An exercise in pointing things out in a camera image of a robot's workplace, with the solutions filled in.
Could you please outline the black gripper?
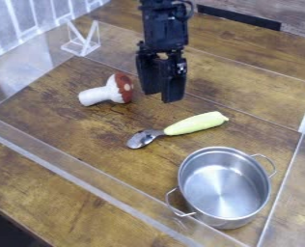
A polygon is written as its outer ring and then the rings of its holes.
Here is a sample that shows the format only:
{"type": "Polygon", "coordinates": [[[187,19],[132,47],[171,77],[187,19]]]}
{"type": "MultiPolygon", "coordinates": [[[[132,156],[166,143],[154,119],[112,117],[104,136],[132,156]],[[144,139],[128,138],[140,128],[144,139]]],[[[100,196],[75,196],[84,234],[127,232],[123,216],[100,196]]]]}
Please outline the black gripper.
{"type": "Polygon", "coordinates": [[[139,0],[143,40],[135,56],[142,91],[147,95],[162,92],[164,103],[182,100],[186,88],[187,63],[182,57],[188,44],[188,0],[139,0]],[[168,59],[160,64],[159,53],[168,59]]]}

